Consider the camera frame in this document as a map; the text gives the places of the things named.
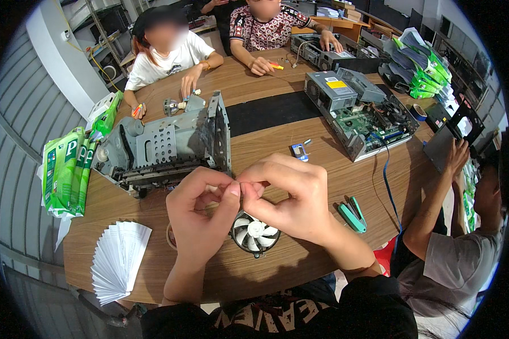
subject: red hair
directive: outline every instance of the red hair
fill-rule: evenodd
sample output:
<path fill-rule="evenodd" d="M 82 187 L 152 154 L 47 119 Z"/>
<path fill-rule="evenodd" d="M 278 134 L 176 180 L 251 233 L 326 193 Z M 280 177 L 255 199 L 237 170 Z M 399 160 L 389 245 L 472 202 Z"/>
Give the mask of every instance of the red hair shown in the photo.
<path fill-rule="evenodd" d="M 134 36 L 132 38 L 132 46 L 134 47 L 135 56 L 138 56 L 139 53 L 145 53 L 149 61 L 158 66 L 158 64 L 155 61 L 155 58 L 153 58 L 151 51 L 149 50 L 151 44 L 149 44 L 149 41 L 147 41 L 145 37 L 139 40 L 138 37 Z"/>

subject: bracelet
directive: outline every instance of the bracelet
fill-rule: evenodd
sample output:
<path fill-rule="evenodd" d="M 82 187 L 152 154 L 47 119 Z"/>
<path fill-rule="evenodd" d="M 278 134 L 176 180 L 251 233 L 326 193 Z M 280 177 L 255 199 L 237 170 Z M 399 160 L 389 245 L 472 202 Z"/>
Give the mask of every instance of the bracelet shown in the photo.
<path fill-rule="evenodd" d="M 207 64 L 207 69 L 204 69 L 204 71 L 209 71 L 211 69 L 211 65 L 206 60 L 201 60 L 198 64 L 201 64 L 202 62 L 205 62 Z"/>

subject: white cable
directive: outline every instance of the white cable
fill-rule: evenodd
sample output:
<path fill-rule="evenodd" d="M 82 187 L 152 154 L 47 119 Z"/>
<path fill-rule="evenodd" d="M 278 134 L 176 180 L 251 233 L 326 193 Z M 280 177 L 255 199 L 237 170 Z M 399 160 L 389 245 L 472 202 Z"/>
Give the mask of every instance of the white cable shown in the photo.
<path fill-rule="evenodd" d="M 302 45 L 305 44 L 306 42 L 316 42 L 316 41 L 315 40 L 309 40 L 309 41 L 304 41 L 303 43 L 299 44 L 299 47 L 298 47 L 298 56 L 296 57 L 296 62 L 292 65 L 292 68 L 296 68 L 296 66 L 298 66 L 299 51 L 302 50 Z"/>

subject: fingernail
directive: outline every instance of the fingernail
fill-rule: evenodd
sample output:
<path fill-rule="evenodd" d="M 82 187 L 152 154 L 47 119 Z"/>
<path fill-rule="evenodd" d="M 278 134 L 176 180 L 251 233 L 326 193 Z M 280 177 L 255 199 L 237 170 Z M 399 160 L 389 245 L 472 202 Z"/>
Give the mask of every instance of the fingernail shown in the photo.
<path fill-rule="evenodd" d="M 230 184 L 229 187 L 230 187 L 230 193 L 232 193 L 235 196 L 239 196 L 239 192 L 240 192 L 240 189 L 241 189 L 239 182 L 234 180 L 234 181 L 232 181 L 232 183 Z"/>

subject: white t-shirt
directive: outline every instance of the white t-shirt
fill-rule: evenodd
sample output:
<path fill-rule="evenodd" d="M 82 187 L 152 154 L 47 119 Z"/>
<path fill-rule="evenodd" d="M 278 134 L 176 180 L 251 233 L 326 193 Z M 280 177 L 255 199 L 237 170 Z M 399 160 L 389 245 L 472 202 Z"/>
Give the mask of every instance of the white t-shirt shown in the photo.
<path fill-rule="evenodd" d="M 171 51 L 167 58 L 161 56 L 152 46 L 150 52 L 156 63 L 153 64 L 145 53 L 139 53 L 134 61 L 125 90 L 137 91 L 169 75 L 183 71 L 207 59 L 215 50 L 207 45 L 195 33 L 189 31 L 187 39 L 175 51 Z"/>
<path fill-rule="evenodd" d="M 426 261 L 417 259 L 398 277 L 400 294 L 417 324 L 443 338 L 455 338 L 467 323 L 457 312 L 418 296 L 434 297 L 471 314 L 475 297 L 489 278 L 502 250 L 502 231 L 480 230 L 452 238 L 432 233 Z"/>

